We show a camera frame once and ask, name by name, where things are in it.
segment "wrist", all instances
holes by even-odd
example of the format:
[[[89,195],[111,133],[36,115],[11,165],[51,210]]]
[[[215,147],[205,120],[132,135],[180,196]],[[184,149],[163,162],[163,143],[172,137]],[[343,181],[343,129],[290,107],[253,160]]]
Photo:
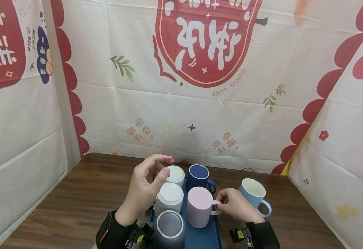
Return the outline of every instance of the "wrist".
[[[114,218],[119,225],[126,227],[132,225],[138,218],[138,215],[136,215],[133,212],[133,209],[128,207],[127,204],[123,203],[116,211]]]
[[[246,218],[243,220],[245,223],[253,222],[255,224],[266,222],[266,220],[257,213],[257,215],[247,215]]]

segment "navy blue mug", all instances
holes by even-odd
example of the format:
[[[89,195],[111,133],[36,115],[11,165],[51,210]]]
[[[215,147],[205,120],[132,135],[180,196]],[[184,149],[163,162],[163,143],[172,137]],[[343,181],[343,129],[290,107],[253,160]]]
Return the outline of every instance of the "navy blue mug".
[[[209,179],[209,171],[205,166],[194,164],[188,170],[187,180],[185,182],[185,190],[187,193],[194,187],[207,188],[210,185],[210,192],[216,193],[216,184],[213,180]]]

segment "tray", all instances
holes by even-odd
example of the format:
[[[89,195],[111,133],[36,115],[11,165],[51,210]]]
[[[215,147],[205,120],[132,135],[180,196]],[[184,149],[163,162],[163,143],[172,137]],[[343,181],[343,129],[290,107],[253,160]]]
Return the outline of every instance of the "tray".
[[[186,237],[184,245],[181,249],[223,249],[223,244],[221,243],[220,228],[217,222],[217,217],[211,215],[209,223],[204,228],[194,228],[186,220],[185,212],[187,208],[187,192],[185,190],[185,180],[183,185],[184,200],[181,207],[181,215],[184,217],[186,224]],[[150,222],[155,219],[154,211],[151,213]],[[145,249],[155,249],[152,242],[149,241],[145,245]]]

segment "light blue mug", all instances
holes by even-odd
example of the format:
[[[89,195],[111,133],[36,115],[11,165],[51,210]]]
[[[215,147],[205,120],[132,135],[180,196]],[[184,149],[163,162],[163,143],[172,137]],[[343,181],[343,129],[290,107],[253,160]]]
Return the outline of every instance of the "light blue mug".
[[[266,189],[262,184],[254,179],[245,178],[242,180],[241,186],[239,186],[239,191],[257,210],[261,203],[265,204],[269,209],[269,213],[262,214],[259,210],[258,212],[263,216],[263,218],[270,216],[272,209],[270,204],[264,200],[264,197],[266,196]]]

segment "black wrist strap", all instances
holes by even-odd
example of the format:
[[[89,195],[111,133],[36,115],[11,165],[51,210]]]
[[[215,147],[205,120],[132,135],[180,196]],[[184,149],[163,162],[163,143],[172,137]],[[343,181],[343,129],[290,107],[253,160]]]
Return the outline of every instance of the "black wrist strap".
[[[98,249],[125,248],[124,245],[129,234],[132,232],[134,226],[137,226],[137,220],[127,227],[119,225],[115,220],[115,212],[108,213],[96,234],[96,245]]]
[[[148,241],[154,230],[147,224],[137,226],[137,220],[130,226],[121,226],[115,219],[116,211],[109,212],[96,234],[98,249],[132,248],[133,244]]]
[[[279,249],[280,244],[269,222],[247,223],[246,228],[229,231],[234,243],[247,241],[248,249]]]

